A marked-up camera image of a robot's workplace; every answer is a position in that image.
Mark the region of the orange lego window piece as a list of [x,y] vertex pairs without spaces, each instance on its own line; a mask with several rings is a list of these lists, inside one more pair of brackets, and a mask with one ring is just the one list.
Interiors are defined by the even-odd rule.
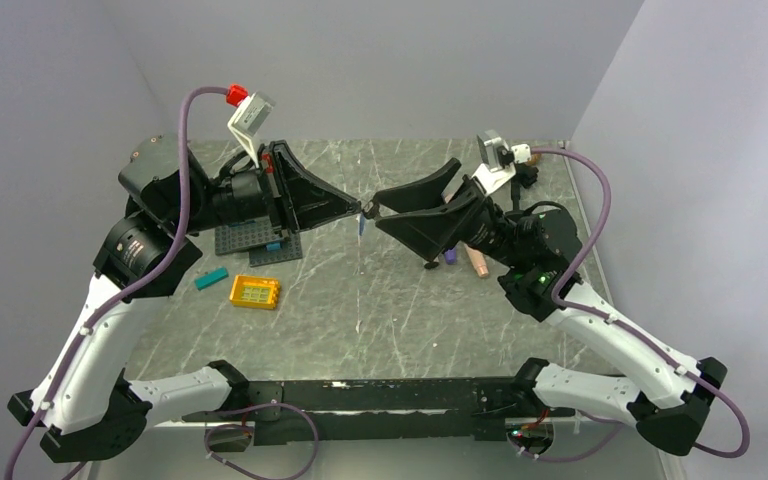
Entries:
[[229,294],[234,307],[274,310],[279,302],[280,281],[270,277],[236,275]]

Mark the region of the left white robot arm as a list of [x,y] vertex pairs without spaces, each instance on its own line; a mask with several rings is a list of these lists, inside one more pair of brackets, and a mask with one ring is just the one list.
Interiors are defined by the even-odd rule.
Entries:
[[254,220],[299,233],[360,210],[282,140],[260,147],[248,166],[233,156],[210,177],[176,135],[157,136],[134,150],[118,179],[126,212],[94,260],[68,343],[47,377],[8,404],[22,425],[43,429],[41,449],[55,463],[107,460],[160,423],[198,412],[232,420],[249,405],[247,378],[224,360],[160,380],[124,376],[146,326],[201,258],[193,236]]

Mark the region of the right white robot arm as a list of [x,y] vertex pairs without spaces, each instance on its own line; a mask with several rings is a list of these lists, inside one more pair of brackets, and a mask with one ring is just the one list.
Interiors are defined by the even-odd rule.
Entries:
[[569,408],[620,423],[676,456],[697,449],[722,398],[725,365],[667,346],[610,306],[579,274],[590,245],[566,208],[543,201],[504,211],[493,200],[496,186],[531,178],[530,165],[481,165],[445,198],[459,167],[451,160],[421,180],[377,192],[364,216],[425,260],[460,243],[502,264],[498,284],[515,310],[573,336],[618,370],[614,377],[587,374],[528,359],[512,383],[513,406],[528,416]]

